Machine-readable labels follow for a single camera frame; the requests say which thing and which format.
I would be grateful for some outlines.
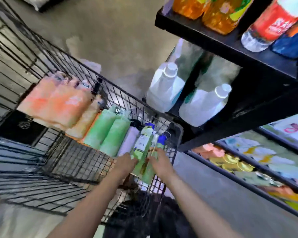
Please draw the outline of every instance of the light green bottle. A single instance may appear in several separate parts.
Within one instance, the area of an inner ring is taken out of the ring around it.
[[[122,111],[114,121],[99,151],[115,157],[130,126],[129,110]]]
[[[158,141],[155,145],[156,148],[165,148],[166,145],[166,140],[170,137],[170,134],[165,132],[164,134],[160,135],[158,138]],[[148,154],[148,156],[153,156],[156,159],[158,158],[158,154],[156,151],[152,151],[151,153]],[[146,167],[143,167],[144,171],[140,172],[143,173],[142,177],[140,178],[144,183],[150,185],[152,182],[152,179],[155,176],[155,171],[151,165],[151,163],[147,163]]]
[[[136,144],[131,152],[131,157],[136,158],[139,160],[138,164],[134,168],[132,174],[135,176],[140,175],[140,170],[142,168],[142,165],[146,161],[148,149],[151,146],[151,141],[153,139],[153,132],[154,130],[154,124],[152,123],[146,123],[145,127],[141,130],[140,136],[136,141]]]
[[[108,135],[112,124],[114,123],[117,115],[115,113],[117,106],[113,105],[109,109],[104,109],[102,114],[98,117],[93,127],[84,138],[84,144],[91,146],[94,149],[99,149],[100,145]]]

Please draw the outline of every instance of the concrete floor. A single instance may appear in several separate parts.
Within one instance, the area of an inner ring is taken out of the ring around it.
[[[100,63],[103,76],[139,98],[178,40],[154,26],[163,0],[66,0],[43,14],[8,1],[35,32],[76,58]],[[196,160],[179,154],[175,168],[245,237],[298,237],[297,217]],[[45,237],[62,220],[10,205],[5,214],[8,232],[0,237]]]

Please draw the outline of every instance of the amber liquid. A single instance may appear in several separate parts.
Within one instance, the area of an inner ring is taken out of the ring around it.
[[[242,5],[242,2],[243,0],[210,1],[202,22],[210,29],[226,35],[233,31],[239,22],[239,19],[232,20],[230,15],[237,12],[236,9]]]
[[[197,19],[205,12],[205,3],[202,0],[174,0],[173,11],[190,19]]]

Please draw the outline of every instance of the person's right arm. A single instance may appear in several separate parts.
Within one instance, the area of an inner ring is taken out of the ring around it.
[[[199,238],[241,238],[222,217],[203,202],[197,193],[176,174],[161,148],[158,159],[149,157],[157,176],[167,185],[180,209]]]

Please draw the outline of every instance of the shopping cart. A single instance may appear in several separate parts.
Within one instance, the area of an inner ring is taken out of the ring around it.
[[[9,123],[31,86],[55,71],[88,80],[95,92],[107,97],[108,107],[116,104],[131,110],[132,119],[143,124],[153,122],[158,134],[181,133],[181,127],[168,117],[34,33],[5,0],[0,0],[0,129]],[[21,127],[26,129],[32,124],[33,119],[27,117]],[[173,136],[166,145],[172,162],[178,140]],[[77,143],[55,128],[45,128],[30,144],[0,136],[0,197],[7,203],[65,216],[114,164],[113,158]],[[153,203],[161,201],[165,188],[158,177],[150,185],[129,177],[117,190],[102,222],[119,225],[127,218],[144,217],[152,211]],[[126,207],[123,203],[127,200],[136,200],[139,205]],[[119,215],[110,219],[115,212]]]

